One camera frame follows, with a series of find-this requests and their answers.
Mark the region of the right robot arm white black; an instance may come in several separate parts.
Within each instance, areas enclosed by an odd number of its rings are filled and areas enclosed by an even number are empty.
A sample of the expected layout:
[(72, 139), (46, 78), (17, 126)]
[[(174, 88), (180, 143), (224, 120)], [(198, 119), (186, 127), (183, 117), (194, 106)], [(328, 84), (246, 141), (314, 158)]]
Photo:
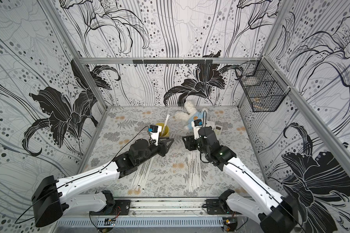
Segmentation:
[(208, 163), (236, 180), (250, 199), (228, 189), (218, 198), (224, 213), (238, 212), (260, 225), (265, 233), (290, 233), (298, 222), (298, 205), (259, 179), (227, 146), (221, 145), (211, 127), (195, 128), (193, 136), (182, 138), (185, 148), (204, 154)]

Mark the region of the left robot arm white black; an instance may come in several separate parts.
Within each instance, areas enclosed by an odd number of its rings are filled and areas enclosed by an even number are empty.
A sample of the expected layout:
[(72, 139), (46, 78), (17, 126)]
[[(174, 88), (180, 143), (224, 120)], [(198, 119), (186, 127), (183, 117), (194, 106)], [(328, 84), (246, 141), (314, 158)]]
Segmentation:
[(100, 167), (58, 180), (52, 175), (44, 178), (32, 196), (35, 226), (48, 226), (71, 212), (102, 214), (107, 210), (115, 210), (115, 201), (110, 191), (104, 190), (97, 194), (84, 192), (136, 172), (141, 164), (155, 155), (164, 157), (173, 142), (174, 139), (168, 137), (161, 138), (156, 143), (138, 139), (128, 151)]

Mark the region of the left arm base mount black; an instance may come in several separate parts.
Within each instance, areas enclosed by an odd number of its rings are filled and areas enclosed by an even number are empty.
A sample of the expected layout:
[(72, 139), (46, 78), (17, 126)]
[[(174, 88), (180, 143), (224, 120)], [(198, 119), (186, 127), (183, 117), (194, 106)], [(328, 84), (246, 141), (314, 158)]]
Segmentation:
[(103, 207), (99, 211), (90, 211), (89, 213), (93, 216), (127, 216), (131, 206), (131, 200), (116, 200), (114, 199), (111, 191), (103, 190), (98, 194), (102, 194)]

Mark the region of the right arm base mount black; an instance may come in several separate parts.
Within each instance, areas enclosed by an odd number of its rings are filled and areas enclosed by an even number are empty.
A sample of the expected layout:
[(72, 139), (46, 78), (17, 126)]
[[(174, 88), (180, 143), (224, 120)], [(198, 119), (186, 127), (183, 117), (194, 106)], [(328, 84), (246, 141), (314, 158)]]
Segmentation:
[(232, 189), (228, 189), (223, 192), (217, 199), (206, 199), (202, 208), (206, 209), (209, 215), (235, 215), (241, 214), (240, 212), (233, 211), (227, 205), (227, 198), (236, 192)]

